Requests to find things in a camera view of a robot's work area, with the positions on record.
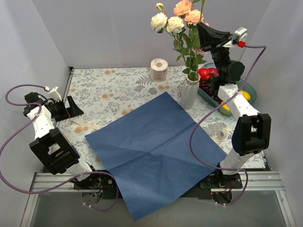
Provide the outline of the pink bud flower stem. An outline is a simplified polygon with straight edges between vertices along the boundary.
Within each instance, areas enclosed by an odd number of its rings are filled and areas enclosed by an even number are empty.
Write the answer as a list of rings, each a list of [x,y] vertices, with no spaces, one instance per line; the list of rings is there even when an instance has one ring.
[[[186,66],[188,68],[187,77],[190,80],[200,80],[198,74],[198,66],[206,63],[204,56],[206,53],[200,49],[199,35],[197,27],[194,24],[187,23],[188,35],[187,35],[187,48],[189,56],[186,59]]]

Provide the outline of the pink rose flower stem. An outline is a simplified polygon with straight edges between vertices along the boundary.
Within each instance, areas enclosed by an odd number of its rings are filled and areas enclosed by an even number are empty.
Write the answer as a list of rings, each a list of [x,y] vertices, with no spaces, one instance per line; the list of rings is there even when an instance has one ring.
[[[205,63],[203,60],[203,56],[201,54],[200,49],[200,42],[199,42],[199,35],[197,25],[204,23],[204,6],[205,0],[201,1],[201,9],[192,9],[189,13],[187,13],[185,17],[185,21],[187,22],[187,26],[189,28],[188,32],[188,45],[190,45],[190,52],[189,52],[189,73],[187,77],[192,81],[199,80],[198,75],[198,65],[201,64],[201,61]]]

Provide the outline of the beige ribbon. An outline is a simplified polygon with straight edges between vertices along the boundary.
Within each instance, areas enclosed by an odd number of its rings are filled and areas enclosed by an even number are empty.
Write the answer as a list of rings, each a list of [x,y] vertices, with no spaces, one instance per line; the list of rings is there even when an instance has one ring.
[[[100,130],[102,126],[80,119],[69,119],[60,124],[66,138],[76,147],[89,146],[86,135]]]

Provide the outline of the peach rose flower stem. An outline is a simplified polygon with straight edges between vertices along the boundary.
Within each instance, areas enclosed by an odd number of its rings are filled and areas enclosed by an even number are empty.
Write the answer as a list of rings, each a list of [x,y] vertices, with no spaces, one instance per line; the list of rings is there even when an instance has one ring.
[[[191,81],[200,80],[198,65],[206,61],[200,49],[197,24],[204,21],[201,10],[194,9],[197,0],[182,0],[174,8],[174,13],[183,21],[184,27],[179,33],[174,33],[174,50],[179,53],[177,59],[183,59],[186,68],[183,73]]]

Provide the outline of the white rose flower stem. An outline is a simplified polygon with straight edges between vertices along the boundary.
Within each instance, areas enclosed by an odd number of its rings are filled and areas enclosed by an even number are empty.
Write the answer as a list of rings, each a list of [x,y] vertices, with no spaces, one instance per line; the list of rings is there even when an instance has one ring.
[[[185,21],[194,3],[181,0],[175,5],[172,17],[168,17],[162,2],[156,3],[155,7],[159,12],[151,18],[152,29],[159,34],[166,32],[173,37],[173,47],[178,52],[177,61],[182,59],[186,67],[182,72],[189,80],[197,81],[197,59],[193,49],[195,35],[191,25]]]

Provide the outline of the blue wrapping paper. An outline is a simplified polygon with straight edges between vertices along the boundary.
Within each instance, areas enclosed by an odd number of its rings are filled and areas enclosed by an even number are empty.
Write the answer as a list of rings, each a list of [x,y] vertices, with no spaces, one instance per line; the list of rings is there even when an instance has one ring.
[[[168,93],[86,140],[114,176],[136,221],[178,199],[226,157]]]

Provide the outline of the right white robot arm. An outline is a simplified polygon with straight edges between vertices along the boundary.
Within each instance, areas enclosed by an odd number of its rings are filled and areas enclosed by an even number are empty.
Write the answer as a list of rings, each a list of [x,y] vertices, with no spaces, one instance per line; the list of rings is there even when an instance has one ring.
[[[211,79],[211,89],[229,107],[237,121],[232,135],[232,149],[218,164],[217,169],[221,172],[214,176],[215,184],[225,188],[232,181],[231,175],[237,174],[249,158],[269,147],[271,117],[255,109],[236,84],[245,66],[230,59],[229,49],[246,47],[247,29],[240,27],[231,34],[198,23],[197,30],[201,49],[211,53],[218,71],[218,75]]]

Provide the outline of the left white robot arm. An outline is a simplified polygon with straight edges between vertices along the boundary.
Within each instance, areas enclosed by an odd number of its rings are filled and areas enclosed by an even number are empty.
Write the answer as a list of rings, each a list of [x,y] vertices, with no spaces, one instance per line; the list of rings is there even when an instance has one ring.
[[[67,97],[69,107],[65,107],[60,95],[49,99],[51,102],[37,92],[25,95],[28,106],[23,114],[30,120],[36,117],[33,121],[35,139],[29,144],[30,149],[53,175],[65,172],[80,175],[76,178],[77,183],[85,183],[90,189],[98,188],[101,178],[92,173],[96,171],[95,168],[80,159],[79,152],[52,122],[52,119],[59,122],[81,116],[84,112],[75,104],[72,96]]]

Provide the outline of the white ribbed ceramic vase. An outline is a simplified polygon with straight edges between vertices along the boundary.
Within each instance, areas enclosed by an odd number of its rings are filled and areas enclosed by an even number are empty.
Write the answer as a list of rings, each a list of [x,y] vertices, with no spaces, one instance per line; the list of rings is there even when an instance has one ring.
[[[184,80],[181,88],[181,95],[180,95],[180,106],[188,110],[193,107],[195,98],[199,88],[199,81],[198,80],[190,80],[188,77]]]

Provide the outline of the pink dragon fruit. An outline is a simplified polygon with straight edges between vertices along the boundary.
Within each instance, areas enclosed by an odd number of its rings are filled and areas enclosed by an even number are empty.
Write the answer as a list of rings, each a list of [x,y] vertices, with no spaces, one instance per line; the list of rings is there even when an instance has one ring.
[[[212,75],[218,75],[219,74],[216,68],[208,68],[208,69],[209,69],[209,71]]]

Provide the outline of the red apple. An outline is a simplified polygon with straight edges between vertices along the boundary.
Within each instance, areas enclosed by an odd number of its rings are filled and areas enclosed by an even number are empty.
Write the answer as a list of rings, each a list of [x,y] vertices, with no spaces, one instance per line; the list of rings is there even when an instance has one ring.
[[[208,81],[212,78],[212,72],[208,68],[201,68],[198,71],[200,81]]]

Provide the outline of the purple grape bunch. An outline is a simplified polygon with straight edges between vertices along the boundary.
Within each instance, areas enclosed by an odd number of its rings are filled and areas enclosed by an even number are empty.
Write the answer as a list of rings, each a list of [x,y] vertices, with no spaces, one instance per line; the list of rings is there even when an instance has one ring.
[[[222,100],[214,93],[211,89],[210,81],[209,80],[201,80],[199,81],[199,87],[208,95],[210,96],[211,100],[214,100],[218,104],[221,104]]]

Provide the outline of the teal plastic fruit container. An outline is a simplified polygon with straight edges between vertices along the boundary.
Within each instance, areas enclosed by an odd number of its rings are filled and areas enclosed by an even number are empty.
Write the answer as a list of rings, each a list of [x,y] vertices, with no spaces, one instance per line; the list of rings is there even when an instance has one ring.
[[[207,63],[203,66],[203,68],[215,68],[215,64],[214,63]],[[251,105],[253,105],[253,103],[255,102],[255,100],[257,99],[257,93],[254,90],[254,88],[252,86],[250,86],[249,84],[245,84],[245,86],[243,87],[243,90],[248,92],[251,96],[251,100],[248,101]],[[215,102],[214,100],[211,100],[210,96],[208,96],[201,88],[198,89],[197,92],[207,103],[209,103],[212,107],[217,107],[220,104],[218,104],[217,102]],[[221,114],[225,115],[225,116],[232,116],[231,111],[225,111],[224,109],[219,109],[218,110]]]

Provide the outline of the yellow lemon right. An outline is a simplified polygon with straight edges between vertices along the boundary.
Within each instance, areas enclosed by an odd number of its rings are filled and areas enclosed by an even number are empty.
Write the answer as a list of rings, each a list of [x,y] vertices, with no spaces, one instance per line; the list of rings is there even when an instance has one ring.
[[[251,100],[251,96],[248,92],[244,91],[244,90],[241,90],[240,91],[242,93],[242,95],[244,96],[244,98],[247,100],[247,101],[250,101]]]

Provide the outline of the yellow lemon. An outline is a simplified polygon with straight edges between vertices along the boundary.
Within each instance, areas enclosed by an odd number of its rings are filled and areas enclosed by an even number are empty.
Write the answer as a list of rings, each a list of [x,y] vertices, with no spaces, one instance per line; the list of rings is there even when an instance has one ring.
[[[251,96],[248,92],[244,91],[244,90],[241,90],[240,91],[242,93],[242,95],[244,96],[244,98],[247,100],[247,101],[250,101],[251,100]]]
[[[230,111],[229,107],[227,105],[223,105],[220,109],[224,109],[225,111]]]

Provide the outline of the yellow lemon front left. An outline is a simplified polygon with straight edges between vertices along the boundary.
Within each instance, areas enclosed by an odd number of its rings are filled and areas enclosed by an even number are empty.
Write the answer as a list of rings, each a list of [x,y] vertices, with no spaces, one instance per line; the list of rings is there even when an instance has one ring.
[[[225,111],[230,111],[229,107],[227,105],[223,105],[220,109],[224,109]]]

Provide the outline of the toilet paper roll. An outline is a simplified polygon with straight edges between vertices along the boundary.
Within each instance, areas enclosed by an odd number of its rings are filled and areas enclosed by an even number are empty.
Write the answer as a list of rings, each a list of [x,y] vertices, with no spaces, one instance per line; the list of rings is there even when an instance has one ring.
[[[167,77],[168,63],[164,59],[154,59],[151,61],[151,79],[156,82],[163,82]]]

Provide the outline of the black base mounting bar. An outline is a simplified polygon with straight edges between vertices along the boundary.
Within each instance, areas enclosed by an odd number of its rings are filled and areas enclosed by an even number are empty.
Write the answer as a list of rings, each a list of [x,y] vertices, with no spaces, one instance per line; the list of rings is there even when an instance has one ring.
[[[78,181],[72,180],[75,190],[95,190],[97,200],[122,198],[117,191],[116,182],[113,177],[105,174],[89,175],[86,179]],[[198,182],[191,189],[181,195],[181,198],[198,198],[202,200],[214,199],[217,202],[231,202],[232,190],[242,189],[244,183],[241,182],[239,174],[223,175],[218,170]]]

